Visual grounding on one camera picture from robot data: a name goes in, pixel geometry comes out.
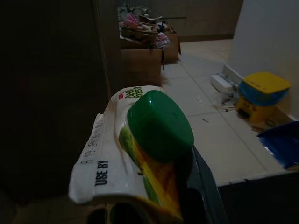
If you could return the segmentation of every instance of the tiled floor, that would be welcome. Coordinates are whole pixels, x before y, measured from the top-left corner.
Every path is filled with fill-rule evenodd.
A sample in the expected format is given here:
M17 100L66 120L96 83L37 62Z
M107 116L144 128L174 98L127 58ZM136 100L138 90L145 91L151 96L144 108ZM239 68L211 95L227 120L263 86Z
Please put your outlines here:
M181 43L180 62L166 65L162 72L164 88L187 116L195 146L218 185L284 171L235 111L213 106L219 93L210 85L209 77L222 72L231 43ZM13 224L86 224L87 215L100 207L78 206L63 196L19 209Z

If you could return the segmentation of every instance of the blue plastic object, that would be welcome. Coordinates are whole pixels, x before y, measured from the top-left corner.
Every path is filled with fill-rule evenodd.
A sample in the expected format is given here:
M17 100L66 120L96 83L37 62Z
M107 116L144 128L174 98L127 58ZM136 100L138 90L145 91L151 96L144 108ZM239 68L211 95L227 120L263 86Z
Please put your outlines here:
M299 165L299 121L275 127L257 137L284 169Z
M271 106L278 103L287 94L288 89L272 94L265 94L242 81L239 86L239 91L245 99L254 105Z

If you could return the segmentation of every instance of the yellow container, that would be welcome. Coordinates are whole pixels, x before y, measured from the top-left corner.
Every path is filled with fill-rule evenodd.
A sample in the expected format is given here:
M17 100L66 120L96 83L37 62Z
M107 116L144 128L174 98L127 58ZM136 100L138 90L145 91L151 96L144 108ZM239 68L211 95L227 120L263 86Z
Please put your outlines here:
M263 121L273 114L275 105L289 88L289 82L272 73L250 74L239 86L240 98L236 110L251 123Z
M251 123L258 123L269 118L274 110L275 105L271 106L257 106L253 105L245 99L244 96L240 95L239 101L236 105L236 110L244 118L248 118Z

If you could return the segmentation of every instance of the green plastic lid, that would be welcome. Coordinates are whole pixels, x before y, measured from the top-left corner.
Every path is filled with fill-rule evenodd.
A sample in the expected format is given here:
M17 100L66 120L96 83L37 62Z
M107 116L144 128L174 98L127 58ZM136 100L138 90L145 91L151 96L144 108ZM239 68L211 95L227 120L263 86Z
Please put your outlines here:
M129 109L128 124L141 148L160 162L177 159L194 143L186 116L160 91L147 92Z

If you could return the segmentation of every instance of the white wall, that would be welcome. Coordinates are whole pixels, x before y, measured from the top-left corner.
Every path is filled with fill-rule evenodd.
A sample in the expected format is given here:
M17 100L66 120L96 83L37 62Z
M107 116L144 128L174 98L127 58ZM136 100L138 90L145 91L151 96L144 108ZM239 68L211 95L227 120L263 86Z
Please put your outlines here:
M291 83L279 107L299 119L299 0L244 0L228 66L269 71Z

